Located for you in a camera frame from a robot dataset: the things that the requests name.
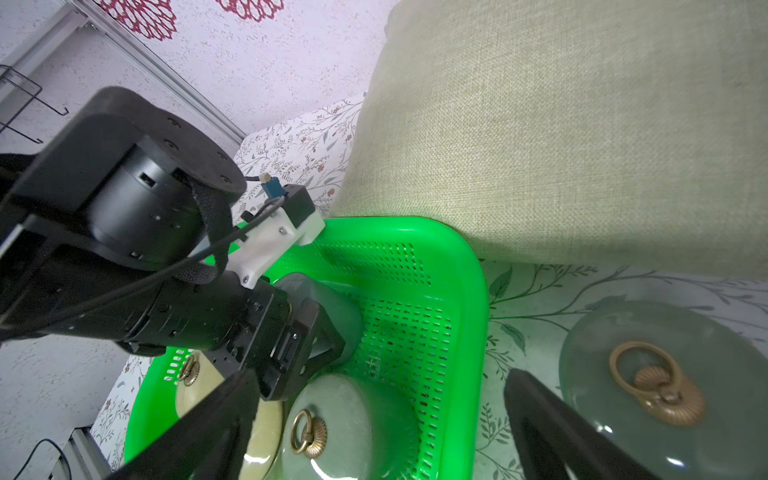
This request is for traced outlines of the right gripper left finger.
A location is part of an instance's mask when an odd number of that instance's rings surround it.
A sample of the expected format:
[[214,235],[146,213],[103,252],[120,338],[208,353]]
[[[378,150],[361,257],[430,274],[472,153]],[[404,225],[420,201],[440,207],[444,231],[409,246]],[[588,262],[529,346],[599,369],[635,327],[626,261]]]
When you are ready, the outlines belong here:
[[226,379],[111,479],[237,479],[258,411],[254,371]]

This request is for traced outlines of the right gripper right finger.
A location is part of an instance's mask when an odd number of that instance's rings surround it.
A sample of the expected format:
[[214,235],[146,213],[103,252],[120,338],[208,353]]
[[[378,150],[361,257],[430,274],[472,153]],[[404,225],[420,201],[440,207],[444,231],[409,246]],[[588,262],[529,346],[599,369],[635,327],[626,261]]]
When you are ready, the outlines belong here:
[[504,391],[519,461],[527,479],[653,479],[596,432],[531,373],[511,369]]

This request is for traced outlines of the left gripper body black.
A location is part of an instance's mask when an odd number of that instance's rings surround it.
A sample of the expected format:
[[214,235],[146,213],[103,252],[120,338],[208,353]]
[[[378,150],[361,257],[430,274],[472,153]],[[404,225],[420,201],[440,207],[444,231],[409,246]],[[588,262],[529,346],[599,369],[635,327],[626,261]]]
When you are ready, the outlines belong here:
[[74,247],[20,243],[1,258],[1,336],[106,340],[149,357],[169,347],[198,350],[224,377],[255,371],[258,392],[266,400],[297,394],[344,349],[344,340],[315,300],[294,305],[276,282],[262,277],[248,289],[231,271],[206,285],[169,278],[56,324],[32,325],[143,276]]

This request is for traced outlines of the blue-grey tea canister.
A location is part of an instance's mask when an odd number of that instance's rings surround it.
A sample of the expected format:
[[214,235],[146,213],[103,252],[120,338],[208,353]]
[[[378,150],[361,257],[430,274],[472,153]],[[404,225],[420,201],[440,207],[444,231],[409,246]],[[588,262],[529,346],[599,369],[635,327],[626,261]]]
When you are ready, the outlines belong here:
[[294,305],[298,305],[305,298],[319,303],[345,342],[340,357],[334,360],[331,366],[341,365],[350,359],[359,345],[363,331],[361,311],[352,299],[300,272],[284,276],[275,286],[285,291]]

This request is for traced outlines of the green plastic perforated basket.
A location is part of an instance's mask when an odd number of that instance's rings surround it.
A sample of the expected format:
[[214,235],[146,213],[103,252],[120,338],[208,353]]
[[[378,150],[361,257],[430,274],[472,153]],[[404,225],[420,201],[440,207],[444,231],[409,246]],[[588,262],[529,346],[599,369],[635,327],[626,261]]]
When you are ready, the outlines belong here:
[[358,304],[362,338],[337,372],[393,387],[412,405],[419,451],[406,477],[470,478],[489,297],[465,240],[424,218],[330,219],[267,275],[275,281],[296,272]]

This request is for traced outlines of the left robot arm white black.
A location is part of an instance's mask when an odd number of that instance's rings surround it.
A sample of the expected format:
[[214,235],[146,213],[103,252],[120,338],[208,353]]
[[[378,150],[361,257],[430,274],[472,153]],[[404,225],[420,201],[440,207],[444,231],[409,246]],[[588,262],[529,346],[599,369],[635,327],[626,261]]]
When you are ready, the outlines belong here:
[[1,158],[1,339],[107,340],[157,357],[204,353],[284,400],[360,339],[354,308],[303,274],[271,282],[324,219],[307,189],[248,178],[210,138],[122,88],[98,91],[34,155]]

